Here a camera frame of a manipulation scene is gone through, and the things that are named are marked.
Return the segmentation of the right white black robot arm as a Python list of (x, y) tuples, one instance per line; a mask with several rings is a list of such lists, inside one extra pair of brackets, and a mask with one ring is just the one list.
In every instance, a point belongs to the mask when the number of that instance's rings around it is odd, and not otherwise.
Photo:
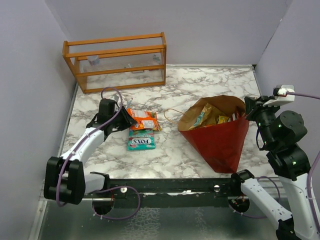
[(235, 196), (245, 195), (264, 213), (275, 228), (279, 240), (318, 240), (320, 211), (311, 185), (314, 166), (298, 142), (307, 134), (304, 120), (291, 110), (276, 112), (286, 97), (247, 96), (245, 118), (257, 124), (263, 140), (263, 151), (285, 191), (290, 209), (283, 207), (248, 170), (232, 174), (230, 191)]

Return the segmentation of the gold teal chips bag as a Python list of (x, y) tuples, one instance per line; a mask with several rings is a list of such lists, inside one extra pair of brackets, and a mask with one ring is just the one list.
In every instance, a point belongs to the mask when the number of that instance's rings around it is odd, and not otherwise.
[(223, 114), (224, 113), (218, 108), (207, 103), (203, 107), (199, 116), (196, 118), (195, 123), (189, 128), (189, 130), (216, 125), (219, 116), (222, 116)]

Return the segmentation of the teal Fox's candy bag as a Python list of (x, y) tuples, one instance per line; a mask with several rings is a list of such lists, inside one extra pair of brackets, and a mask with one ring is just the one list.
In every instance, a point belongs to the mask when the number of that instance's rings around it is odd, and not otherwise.
[(129, 130), (128, 151), (154, 150), (156, 148), (154, 131), (151, 129)]

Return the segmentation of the orange silver snack packet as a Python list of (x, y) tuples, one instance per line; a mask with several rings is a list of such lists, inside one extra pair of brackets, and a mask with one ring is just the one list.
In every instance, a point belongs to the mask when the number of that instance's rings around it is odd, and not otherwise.
[(156, 112), (132, 108), (128, 108), (127, 112), (136, 121), (136, 123), (130, 127), (133, 131), (153, 130), (159, 132), (162, 130)]

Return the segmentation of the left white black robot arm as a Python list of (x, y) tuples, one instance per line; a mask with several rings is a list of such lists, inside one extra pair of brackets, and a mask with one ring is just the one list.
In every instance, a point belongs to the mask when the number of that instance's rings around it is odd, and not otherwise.
[(106, 197), (111, 190), (106, 173), (85, 173), (84, 164), (107, 137), (136, 124), (124, 106), (115, 100), (102, 99), (98, 113), (86, 125), (81, 138), (60, 157), (52, 156), (46, 164), (43, 195), (58, 204), (78, 205), (89, 193)]

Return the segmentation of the red brown paper bag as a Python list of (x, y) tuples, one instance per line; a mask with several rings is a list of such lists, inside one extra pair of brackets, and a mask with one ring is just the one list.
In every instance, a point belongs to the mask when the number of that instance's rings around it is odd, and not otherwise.
[[(218, 108), (230, 121), (189, 130), (206, 104)], [(245, 103), (235, 96), (202, 97), (176, 123), (177, 130), (217, 173), (233, 174), (239, 166), (249, 121), (245, 114), (232, 121), (237, 106), (245, 111)]]

